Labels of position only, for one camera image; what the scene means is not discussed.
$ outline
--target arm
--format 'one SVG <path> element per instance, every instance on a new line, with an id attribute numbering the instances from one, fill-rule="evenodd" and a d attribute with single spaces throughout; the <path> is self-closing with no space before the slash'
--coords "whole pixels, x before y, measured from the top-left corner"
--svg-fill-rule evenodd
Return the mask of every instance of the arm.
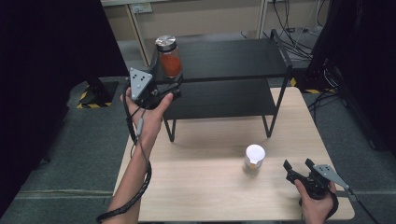
<path id="1" fill-rule="evenodd" d="M 306 224 L 323 224 L 326 216 L 332 210 L 332 197 L 328 193 L 322 200 L 314 200 L 309 197 L 300 180 L 296 179 L 294 184 L 303 200 L 303 215 Z M 330 182 L 330 191 L 335 193 L 334 182 Z"/>
<path id="2" fill-rule="evenodd" d="M 126 103 L 130 114 L 134 113 L 138 106 L 131 101 L 131 89 L 126 92 Z M 125 205 L 131 200 L 142 187 L 146 176 L 146 160 L 142 153 L 149 159 L 151 150 L 154 147 L 155 140 L 161 129 L 161 122 L 163 119 L 163 112 L 168 108 L 173 99 L 172 94 L 166 95 L 161 103 L 154 110 L 147 110 L 144 114 L 143 129 L 139 137 L 134 154 L 128 163 L 125 174 L 122 177 L 120 185 L 114 195 L 114 198 L 108 207 L 108 211 L 117 209 Z M 136 125 L 143 114 L 144 109 L 139 109 L 133 117 L 134 124 Z M 139 218 L 140 201 L 136 202 L 125 214 L 118 215 L 107 220 L 103 223 L 137 223 Z"/>

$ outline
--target jar lid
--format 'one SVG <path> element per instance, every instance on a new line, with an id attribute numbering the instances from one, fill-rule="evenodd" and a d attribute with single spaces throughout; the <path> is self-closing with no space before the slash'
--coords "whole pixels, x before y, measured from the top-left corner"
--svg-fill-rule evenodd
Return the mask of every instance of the jar lid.
<path id="1" fill-rule="evenodd" d="M 176 38 L 172 35 L 162 35 L 155 40 L 157 50 L 166 52 L 176 48 Z"/>

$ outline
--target glass jar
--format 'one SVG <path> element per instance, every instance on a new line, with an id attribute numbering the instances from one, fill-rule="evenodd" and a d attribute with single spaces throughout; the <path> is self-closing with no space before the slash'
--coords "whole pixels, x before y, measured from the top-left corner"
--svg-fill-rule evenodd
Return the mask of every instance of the glass jar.
<path id="1" fill-rule="evenodd" d="M 157 38 L 155 45 L 165 76 L 174 78 L 180 75 L 182 68 L 176 38 L 172 35 L 162 35 Z"/>

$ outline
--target black shelf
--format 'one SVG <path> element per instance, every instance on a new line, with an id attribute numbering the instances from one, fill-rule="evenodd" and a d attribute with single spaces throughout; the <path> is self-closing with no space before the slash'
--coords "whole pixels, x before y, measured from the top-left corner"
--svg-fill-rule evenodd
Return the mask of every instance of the black shelf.
<path id="1" fill-rule="evenodd" d="M 179 44 L 179 53 L 182 97 L 163 114 L 172 142 L 177 119 L 262 116 L 266 135 L 271 136 L 291 71 L 291 61 L 275 30 L 268 39 Z M 161 86 L 171 79 L 157 63 L 157 52 L 154 55 L 149 72 Z M 273 77 L 284 78 L 277 102 L 267 81 Z M 265 116 L 273 116 L 270 127 Z M 173 121 L 172 131 L 168 120 Z"/>

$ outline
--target wooden table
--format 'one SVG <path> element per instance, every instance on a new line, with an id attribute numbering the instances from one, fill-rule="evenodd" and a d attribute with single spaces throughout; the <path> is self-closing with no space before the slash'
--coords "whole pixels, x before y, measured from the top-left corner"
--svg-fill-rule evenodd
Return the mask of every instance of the wooden table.
<path id="1" fill-rule="evenodd" d="M 279 89 L 272 89 L 274 97 Z M 332 161 L 298 89 L 287 88 L 276 128 L 265 138 L 261 117 L 185 119 L 174 143 L 162 127 L 151 153 L 153 175 L 143 196 L 140 221 L 249 221 L 301 218 L 297 189 L 286 180 L 283 162 L 307 176 L 306 158 Z M 265 148 L 257 176 L 244 173 L 245 150 Z M 129 139 L 116 188 L 129 161 Z M 347 197 L 339 197 L 332 219 L 351 219 Z"/>

